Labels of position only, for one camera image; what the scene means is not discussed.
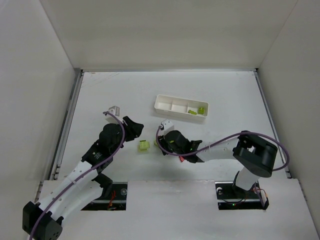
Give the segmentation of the small lime lego stack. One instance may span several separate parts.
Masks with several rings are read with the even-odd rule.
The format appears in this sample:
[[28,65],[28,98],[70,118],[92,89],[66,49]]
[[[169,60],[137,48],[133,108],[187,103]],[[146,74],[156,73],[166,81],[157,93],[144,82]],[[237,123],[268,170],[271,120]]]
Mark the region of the small lime lego stack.
[[140,140],[137,146],[137,150],[139,153],[146,153],[150,148],[150,142],[147,140]]

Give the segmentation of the lime square lego brick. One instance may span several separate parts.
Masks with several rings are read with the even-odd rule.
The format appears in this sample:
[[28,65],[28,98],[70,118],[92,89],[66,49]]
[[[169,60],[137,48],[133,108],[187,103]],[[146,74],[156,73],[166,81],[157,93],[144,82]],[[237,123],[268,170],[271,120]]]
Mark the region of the lime square lego brick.
[[200,115],[204,115],[205,114],[205,108],[204,107],[199,107],[197,110],[197,113]]

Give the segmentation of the dark lime lego brick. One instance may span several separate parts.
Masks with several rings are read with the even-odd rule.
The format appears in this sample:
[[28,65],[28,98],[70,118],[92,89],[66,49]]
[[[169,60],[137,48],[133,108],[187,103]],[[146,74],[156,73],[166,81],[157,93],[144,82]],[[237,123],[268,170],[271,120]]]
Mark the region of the dark lime lego brick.
[[193,111],[193,110],[190,110],[190,109],[188,110],[188,113],[191,114],[191,115],[197,115],[196,111]]

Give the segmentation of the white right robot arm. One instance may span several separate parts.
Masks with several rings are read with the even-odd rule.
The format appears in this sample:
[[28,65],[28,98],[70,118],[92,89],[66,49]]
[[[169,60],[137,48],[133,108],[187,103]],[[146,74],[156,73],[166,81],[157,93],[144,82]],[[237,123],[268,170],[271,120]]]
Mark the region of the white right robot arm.
[[156,143],[164,155],[181,157],[193,164],[237,160],[243,168],[236,174],[233,188],[244,191],[251,190],[260,178],[272,176],[278,153],[274,144],[249,131],[206,145],[202,140],[188,140],[178,130],[171,130],[157,136]]

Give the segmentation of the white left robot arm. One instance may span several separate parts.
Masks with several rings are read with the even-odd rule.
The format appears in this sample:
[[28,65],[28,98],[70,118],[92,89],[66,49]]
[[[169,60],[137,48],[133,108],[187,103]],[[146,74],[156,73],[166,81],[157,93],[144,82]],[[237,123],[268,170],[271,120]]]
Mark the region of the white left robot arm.
[[113,181],[103,170],[111,164],[124,142],[133,141],[142,134],[144,125],[128,116],[119,119],[109,111],[105,115],[115,122],[103,127],[98,139],[71,173],[46,197],[23,207],[22,229],[29,239],[56,240],[69,215],[82,210],[103,193],[110,193]]

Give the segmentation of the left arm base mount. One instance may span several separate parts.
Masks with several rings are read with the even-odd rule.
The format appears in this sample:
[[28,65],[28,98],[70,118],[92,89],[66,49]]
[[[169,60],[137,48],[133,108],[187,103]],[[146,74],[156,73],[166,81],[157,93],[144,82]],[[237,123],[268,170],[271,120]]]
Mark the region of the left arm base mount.
[[82,211],[125,211],[127,208],[128,182],[114,182],[103,173],[94,179],[102,187],[100,197],[88,203]]

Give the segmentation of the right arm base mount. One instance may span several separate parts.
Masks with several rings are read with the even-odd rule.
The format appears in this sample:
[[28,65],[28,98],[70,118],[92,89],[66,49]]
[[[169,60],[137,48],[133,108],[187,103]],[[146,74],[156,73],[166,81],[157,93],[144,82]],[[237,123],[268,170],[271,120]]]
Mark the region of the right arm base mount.
[[266,191],[256,182],[250,190],[243,190],[231,181],[215,182],[217,206],[219,210],[263,210],[269,205]]

